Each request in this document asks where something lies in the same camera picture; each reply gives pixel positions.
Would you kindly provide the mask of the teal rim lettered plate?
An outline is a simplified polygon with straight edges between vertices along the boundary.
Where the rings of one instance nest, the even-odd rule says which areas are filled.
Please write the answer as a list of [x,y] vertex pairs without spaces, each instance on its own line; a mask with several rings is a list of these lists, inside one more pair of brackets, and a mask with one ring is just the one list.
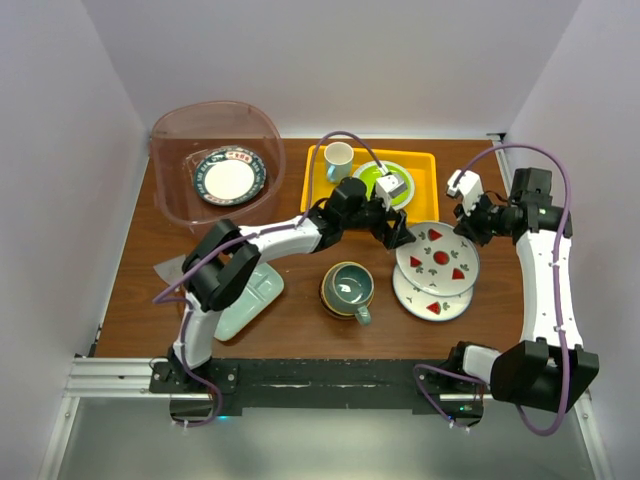
[[231,145],[208,151],[193,174],[193,188],[214,206],[242,205],[258,196],[267,180],[262,158],[247,148]]

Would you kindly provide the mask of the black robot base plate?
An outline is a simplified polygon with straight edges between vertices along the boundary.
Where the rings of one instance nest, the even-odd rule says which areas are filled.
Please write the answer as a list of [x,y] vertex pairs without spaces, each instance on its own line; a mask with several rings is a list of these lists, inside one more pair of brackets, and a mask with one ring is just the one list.
[[428,370],[416,360],[212,359],[196,374],[222,393],[222,416],[251,408],[395,409],[480,422],[488,391]]

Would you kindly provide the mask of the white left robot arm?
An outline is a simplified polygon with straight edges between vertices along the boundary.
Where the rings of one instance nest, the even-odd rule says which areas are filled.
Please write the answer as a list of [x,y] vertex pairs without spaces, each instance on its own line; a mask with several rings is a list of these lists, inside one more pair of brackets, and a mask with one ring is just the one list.
[[392,207],[407,189],[394,174],[378,178],[371,193],[365,183],[347,177],[324,200],[290,220],[257,227],[219,221],[185,259],[177,286],[184,314],[169,361],[173,382],[185,392],[214,387],[205,365],[225,309],[238,300],[255,268],[296,254],[312,254],[337,244],[346,231],[370,232],[388,250],[415,240],[407,214]]

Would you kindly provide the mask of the strawberry pattern white plate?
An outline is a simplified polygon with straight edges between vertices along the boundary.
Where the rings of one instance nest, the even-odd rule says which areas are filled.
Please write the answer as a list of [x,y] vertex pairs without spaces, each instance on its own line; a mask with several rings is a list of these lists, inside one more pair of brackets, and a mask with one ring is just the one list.
[[409,227],[415,241],[395,250],[396,264],[410,284],[435,296],[450,297],[470,290],[479,275],[474,244],[441,222]]

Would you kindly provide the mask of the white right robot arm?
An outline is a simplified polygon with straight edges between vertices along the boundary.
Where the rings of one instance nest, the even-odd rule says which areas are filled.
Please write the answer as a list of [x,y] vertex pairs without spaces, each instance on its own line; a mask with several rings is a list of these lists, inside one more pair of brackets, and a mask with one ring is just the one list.
[[456,171],[447,194],[460,199],[455,233],[483,246],[509,237],[523,282],[524,319],[519,343],[499,352],[459,342],[446,361],[445,379],[459,393],[485,381],[494,399],[543,411],[568,411],[599,372],[599,358],[585,351],[573,313],[569,278],[570,219],[552,203],[552,175],[516,171],[506,204],[493,203],[479,175]]

